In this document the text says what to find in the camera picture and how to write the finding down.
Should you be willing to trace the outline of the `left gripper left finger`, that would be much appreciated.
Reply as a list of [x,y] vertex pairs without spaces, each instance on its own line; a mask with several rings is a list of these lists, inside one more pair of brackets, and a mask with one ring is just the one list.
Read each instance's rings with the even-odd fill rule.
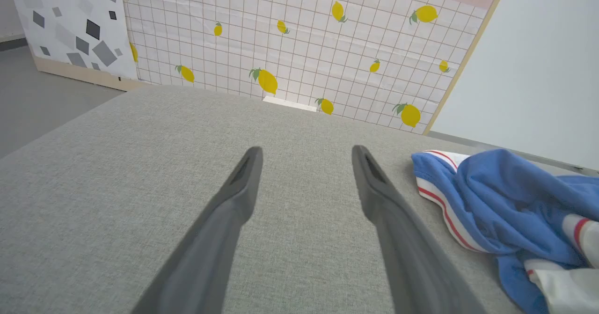
[[133,314],[220,314],[238,238],[256,205],[263,149],[251,147],[189,227]]

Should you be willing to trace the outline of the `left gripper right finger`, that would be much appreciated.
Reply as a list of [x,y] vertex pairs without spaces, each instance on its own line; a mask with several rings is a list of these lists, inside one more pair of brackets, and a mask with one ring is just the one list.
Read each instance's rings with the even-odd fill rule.
[[363,145],[351,150],[362,211],[376,227],[397,314],[483,314],[485,308]]

